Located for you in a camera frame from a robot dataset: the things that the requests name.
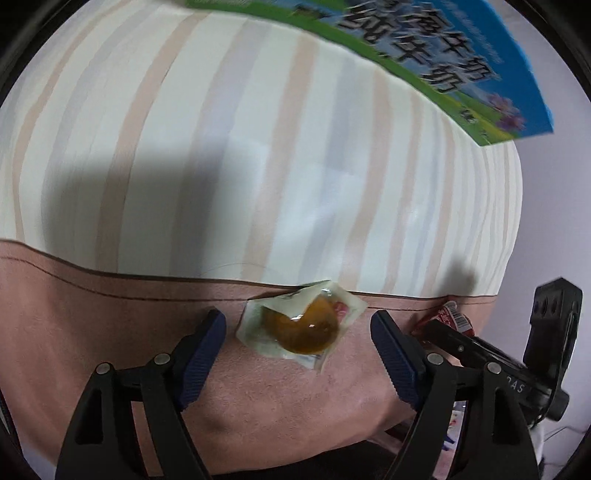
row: black clamp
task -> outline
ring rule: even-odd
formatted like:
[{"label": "black clamp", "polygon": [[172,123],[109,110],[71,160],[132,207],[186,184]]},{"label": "black clamp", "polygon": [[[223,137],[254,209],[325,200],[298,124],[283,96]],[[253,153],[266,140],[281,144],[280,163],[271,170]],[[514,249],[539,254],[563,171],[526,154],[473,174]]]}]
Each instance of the black clamp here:
[{"label": "black clamp", "polygon": [[500,365],[456,367],[425,352],[385,310],[372,316],[371,336],[400,399],[417,411],[384,480],[431,479],[455,401],[467,409],[449,479],[539,480],[527,423]]},{"label": "black clamp", "polygon": [[56,480],[147,478],[132,401],[144,403],[165,480],[209,480],[181,411],[199,397],[226,337],[226,319],[212,310],[169,355],[116,370],[100,364],[88,380],[66,433]]}]

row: orange jelly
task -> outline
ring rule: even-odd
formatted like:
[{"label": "orange jelly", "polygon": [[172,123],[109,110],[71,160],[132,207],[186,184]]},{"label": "orange jelly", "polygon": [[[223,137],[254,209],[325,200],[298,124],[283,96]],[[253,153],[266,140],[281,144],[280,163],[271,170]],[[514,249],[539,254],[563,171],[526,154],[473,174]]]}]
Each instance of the orange jelly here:
[{"label": "orange jelly", "polygon": [[290,319],[274,310],[263,309],[263,326],[290,352],[311,355],[332,345],[339,333],[339,320],[331,302],[322,296],[314,299],[304,314]]}]

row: striped wallpaper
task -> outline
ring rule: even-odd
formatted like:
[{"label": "striped wallpaper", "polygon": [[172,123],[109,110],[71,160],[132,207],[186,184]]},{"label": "striped wallpaper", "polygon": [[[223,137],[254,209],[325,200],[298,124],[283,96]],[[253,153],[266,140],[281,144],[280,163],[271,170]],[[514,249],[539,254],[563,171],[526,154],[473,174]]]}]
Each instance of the striped wallpaper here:
[{"label": "striped wallpaper", "polygon": [[106,272],[494,295],[520,211],[513,143],[238,15],[90,0],[0,108],[0,236]]}]

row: red snack wrapper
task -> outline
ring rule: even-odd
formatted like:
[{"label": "red snack wrapper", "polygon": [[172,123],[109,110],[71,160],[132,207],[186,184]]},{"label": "red snack wrapper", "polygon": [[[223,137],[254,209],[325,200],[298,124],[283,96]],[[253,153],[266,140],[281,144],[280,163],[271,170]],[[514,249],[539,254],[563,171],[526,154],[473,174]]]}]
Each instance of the red snack wrapper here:
[{"label": "red snack wrapper", "polygon": [[472,322],[467,316],[458,311],[457,303],[453,300],[448,301],[434,316],[427,316],[419,321],[413,329],[412,335],[420,337],[423,326],[431,320],[437,320],[438,322],[444,323],[448,327],[451,327],[455,331],[468,337],[473,337],[475,335]]}]

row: plastic wrapper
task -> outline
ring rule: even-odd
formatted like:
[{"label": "plastic wrapper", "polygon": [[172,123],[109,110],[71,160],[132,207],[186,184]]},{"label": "plastic wrapper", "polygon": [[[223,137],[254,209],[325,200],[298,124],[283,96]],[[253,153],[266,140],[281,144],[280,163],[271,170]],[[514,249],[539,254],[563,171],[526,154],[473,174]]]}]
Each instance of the plastic wrapper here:
[{"label": "plastic wrapper", "polygon": [[428,315],[420,320],[415,325],[412,335],[420,339],[422,328],[431,320],[437,320],[463,335],[474,337],[472,322],[466,315],[459,312],[457,303],[453,300],[446,302],[435,315]]},{"label": "plastic wrapper", "polygon": [[367,304],[331,280],[294,293],[249,300],[236,337],[268,357],[320,370]]}]

